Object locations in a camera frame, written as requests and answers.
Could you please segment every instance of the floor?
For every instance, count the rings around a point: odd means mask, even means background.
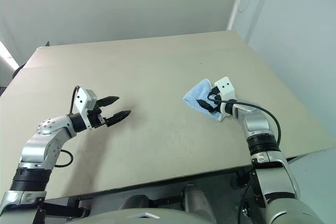
[[[164,186],[151,186],[140,189],[133,189],[120,193],[113,193],[109,195],[99,196],[91,200],[81,202],[81,206],[86,206],[91,209],[90,215],[97,215],[103,212],[117,210],[118,207],[130,196],[144,194],[150,199],[167,198],[179,195],[181,190],[187,184],[194,184],[200,187],[206,194],[218,224],[237,223],[237,210],[239,205],[241,189],[233,190],[230,186],[231,174],[222,174],[211,177],[197,178],[194,180],[168,184]],[[67,198],[48,200],[47,202],[66,205]],[[162,208],[172,208],[181,210],[180,203],[166,204]],[[241,224],[250,224],[251,220],[244,215],[241,217]],[[47,218],[46,224],[62,224],[65,219]]]

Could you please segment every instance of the blue towel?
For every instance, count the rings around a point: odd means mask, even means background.
[[[207,114],[211,116],[212,118],[221,121],[222,120],[222,114],[219,112],[210,113],[206,109],[202,108],[197,100],[202,99],[206,101],[208,104],[210,104],[212,107],[216,107],[214,102],[209,101],[207,99],[207,95],[211,91],[212,86],[208,79],[204,79],[201,82],[199,82],[195,87],[193,87],[184,97],[183,101],[185,101],[189,106],[193,107],[194,109]]]

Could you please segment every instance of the light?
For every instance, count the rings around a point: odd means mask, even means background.
[[[12,55],[8,52],[7,48],[0,41],[0,57],[5,60],[5,62],[13,69],[19,67],[18,63],[14,60]]]

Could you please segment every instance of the black cable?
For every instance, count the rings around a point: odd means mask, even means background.
[[[254,104],[251,104],[251,103],[247,103],[247,102],[238,102],[238,101],[225,101],[225,100],[218,100],[218,99],[212,99],[210,98],[210,95],[212,94],[208,94],[207,98],[209,101],[212,101],[212,102],[224,102],[224,103],[231,103],[231,104],[240,104],[240,105],[245,105],[245,106],[250,106],[250,107],[253,107],[253,108],[256,108],[256,109],[259,109],[261,111],[264,111],[266,114],[268,114],[275,122],[275,124],[277,125],[277,129],[278,129],[278,145],[280,145],[280,141],[281,141],[281,128],[280,128],[280,124],[277,120],[277,118],[271,113],[269,112],[268,110],[258,106],[258,105],[254,105]]]
[[[65,152],[66,154],[68,154],[70,156],[70,161],[69,161],[69,163],[67,163],[65,165],[55,165],[55,167],[57,167],[57,168],[67,167],[67,166],[71,165],[72,161],[74,161],[74,159],[73,159],[74,157],[73,157],[71,152],[69,152],[67,150],[63,150],[63,149],[61,149],[61,152]]]
[[[79,86],[75,86],[74,91],[72,93],[72,98],[71,98],[71,105],[70,105],[70,112],[69,114],[72,114],[72,108],[74,107],[74,101],[75,101],[75,95],[77,91],[79,90]]]
[[[238,224],[240,224],[240,215],[242,214],[241,210],[243,209],[244,199],[245,199],[247,190],[250,187],[250,184],[251,184],[251,179],[247,183],[247,185],[246,185],[246,187],[245,187],[245,189],[243,191],[243,195],[241,196],[241,199],[240,199],[239,208],[238,208],[238,215],[237,215],[237,222],[238,222]]]

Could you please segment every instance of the beige tabletop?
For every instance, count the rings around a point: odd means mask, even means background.
[[[0,98],[0,193],[9,189],[25,142],[39,122],[68,113],[75,85],[120,100],[104,116],[132,113],[112,127],[81,132],[63,148],[47,198],[139,185],[248,165],[238,122],[189,107],[184,94],[204,78],[228,76],[239,99],[279,120],[287,157],[336,146],[296,96],[234,32],[41,47]],[[66,163],[60,157],[59,164]]]

